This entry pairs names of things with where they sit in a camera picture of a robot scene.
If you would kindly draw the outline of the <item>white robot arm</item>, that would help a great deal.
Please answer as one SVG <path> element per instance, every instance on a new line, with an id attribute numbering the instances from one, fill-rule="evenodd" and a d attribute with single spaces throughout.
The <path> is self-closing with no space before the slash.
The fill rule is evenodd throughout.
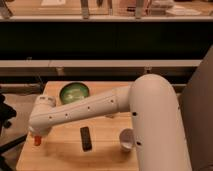
<path id="1" fill-rule="evenodd" d="M 30 114 L 29 131 L 44 137 L 56 125 L 118 112 L 131 114 L 139 171 L 192 171 L 175 90 L 157 74 L 62 106 L 53 97 L 40 95 Z"/>

